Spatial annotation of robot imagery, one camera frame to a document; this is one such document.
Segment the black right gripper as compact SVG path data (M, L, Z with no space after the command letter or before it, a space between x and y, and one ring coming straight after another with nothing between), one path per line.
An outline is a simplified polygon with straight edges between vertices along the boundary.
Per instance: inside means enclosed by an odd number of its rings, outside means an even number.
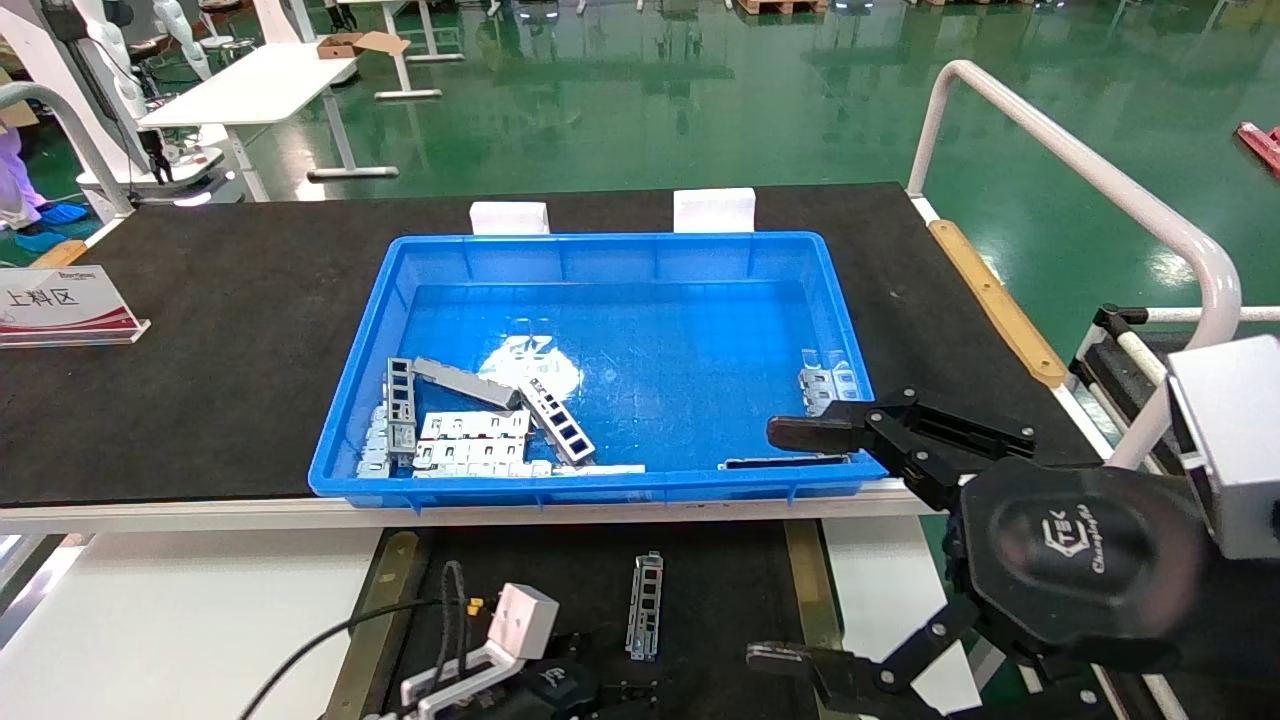
M1033 457L1036 428L915 388L881 401L836 400L817 416L773 416L765 433L786 451L869 454L929 509L954 510L961 594L879 662L762 641L745 651L753 671L806 680L840 714L987 719L980 707L943 714L913 687L974 628L1024 659L1126 673L1169 670L1181 660L1211 538L1196 502L1167 477L1001 460ZM963 486L936 445L997 462Z

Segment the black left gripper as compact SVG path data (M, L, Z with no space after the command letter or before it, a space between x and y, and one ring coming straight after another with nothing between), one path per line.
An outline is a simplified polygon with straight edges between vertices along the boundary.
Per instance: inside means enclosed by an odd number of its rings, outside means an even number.
M602 684L582 664L543 660L507 683L500 719L646 720L659 689L660 682Z

